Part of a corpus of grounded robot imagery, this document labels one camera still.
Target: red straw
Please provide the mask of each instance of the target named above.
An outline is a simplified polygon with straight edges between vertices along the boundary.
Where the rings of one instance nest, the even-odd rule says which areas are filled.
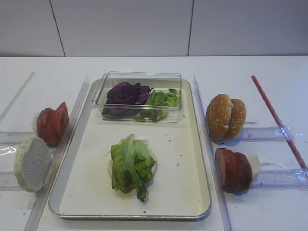
[[[270,104],[269,99],[267,98],[266,94],[264,93],[263,89],[261,88],[261,85],[259,84],[257,78],[256,78],[255,76],[251,76],[251,78],[252,78],[253,82],[255,83],[255,85],[256,85],[258,91],[260,92],[260,94],[261,94],[261,96],[262,96],[262,98],[263,98],[263,100],[264,100],[266,106],[268,107],[268,109],[269,109],[271,115],[274,117],[274,119],[275,119],[277,125],[278,125],[280,128],[284,127],[284,125],[282,124],[282,122],[281,122],[281,120],[279,119],[278,115],[276,114],[276,112],[275,112],[273,106]],[[295,147],[293,141],[292,141],[292,140],[289,140],[284,132],[283,132],[283,135],[284,135],[284,137],[285,137],[285,139],[286,139],[286,141],[287,141],[289,147],[291,148],[291,150],[292,150],[292,152],[293,152],[295,158],[297,159],[299,165],[301,166],[301,168],[302,168],[303,170],[307,171],[307,166],[306,166],[306,164],[305,164],[305,162],[304,162],[302,156],[300,155],[299,151],[298,151],[297,148]]]

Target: clear plastic box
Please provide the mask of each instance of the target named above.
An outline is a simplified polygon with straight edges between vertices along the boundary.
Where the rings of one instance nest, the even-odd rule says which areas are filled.
[[[132,104],[107,104],[107,93],[122,82],[138,84],[154,88],[156,92],[168,93],[175,89],[178,95],[177,106],[145,106]],[[105,120],[125,120],[137,122],[171,122],[180,119],[182,108],[181,98],[182,78],[180,74],[142,73],[142,72],[108,72],[105,73],[99,85],[100,90],[95,96],[94,107],[98,107]]]

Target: tomato slice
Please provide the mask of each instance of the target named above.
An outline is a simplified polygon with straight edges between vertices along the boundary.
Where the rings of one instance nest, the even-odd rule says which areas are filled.
[[[59,137],[56,133],[55,126],[54,126],[55,116],[56,116],[56,111],[52,110],[50,112],[49,119],[48,119],[48,125],[47,125],[47,131],[48,131],[50,145],[53,145],[53,146],[57,146],[59,141],[60,141],[60,139],[59,139]]]
[[[38,119],[37,119],[38,137],[40,137],[42,140],[44,140],[45,143],[47,143],[47,144],[50,143],[48,131],[47,131],[47,126],[48,126],[48,120],[49,120],[49,116],[50,116],[51,112],[52,112],[52,109],[47,107],[40,112]]]
[[[62,136],[67,126],[68,120],[69,118],[68,118],[66,103],[63,102],[56,110],[55,122],[54,122],[55,131],[59,137]]]

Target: green lettuce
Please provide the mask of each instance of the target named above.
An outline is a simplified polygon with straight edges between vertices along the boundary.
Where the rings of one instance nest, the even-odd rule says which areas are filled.
[[[168,106],[175,107],[178,105],[178,94],[177,90],[169,89],[168,93],[163,91],[153,90],[150,93],[149,99],[144,104],[145,106]],[[140,115],[136,115],[135,120],[145,121],[150,119],[152,121],[158,121],[166,118],[169,112],[167,109],[143,109]]]
[[[111,146],[112,188],[129,193],[133,188],[137,198],[144,202],[146,187],[152,178],[152,167],[156,163],[150,157],[147,141],[135,140],[135,134],[122,139],[119,144]]]

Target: white wall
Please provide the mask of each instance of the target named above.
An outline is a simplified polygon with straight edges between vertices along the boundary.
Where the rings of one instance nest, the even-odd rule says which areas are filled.
[[[0,56],[63,56],[48,0],[0,1]]]
[[[192,0],[52,0],[66,56],[187,55]]]
[[[189,55],[308,54],[308,0],[195,0]]]

